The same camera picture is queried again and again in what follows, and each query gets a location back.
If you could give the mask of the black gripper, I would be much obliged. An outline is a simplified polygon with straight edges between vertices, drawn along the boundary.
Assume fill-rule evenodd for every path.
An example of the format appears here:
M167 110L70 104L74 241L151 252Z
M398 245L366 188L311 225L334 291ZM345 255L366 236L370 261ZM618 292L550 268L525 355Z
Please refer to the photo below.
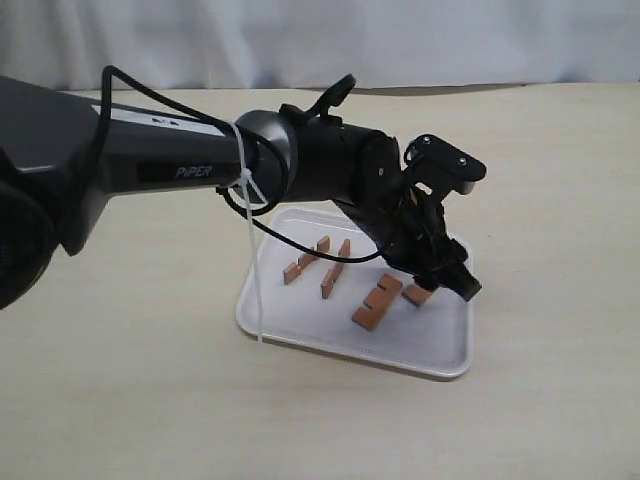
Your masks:
M465 266L467 251L447 234L444 209L427 195L405 194L393 208L341 200L335 204L382 251L389 266L412 275L421 289L435 291L444 280L465 302L482 289Z

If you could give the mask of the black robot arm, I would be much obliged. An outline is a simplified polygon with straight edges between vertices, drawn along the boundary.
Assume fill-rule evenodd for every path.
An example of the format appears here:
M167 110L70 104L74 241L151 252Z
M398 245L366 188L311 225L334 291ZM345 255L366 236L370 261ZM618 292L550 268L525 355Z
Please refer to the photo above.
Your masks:
M382 131L333 114L345 76L307 109L284 104L229 123L169 98L154 111L116 104L105 68L96 99L1 81L1 303L42 276L57 248L84 247L112 197L211 187L254 221L281 203L334 203L375 253L422 288L472 299L480 282L446 230L443 199L469 193L485 165L425 134L401 149Z

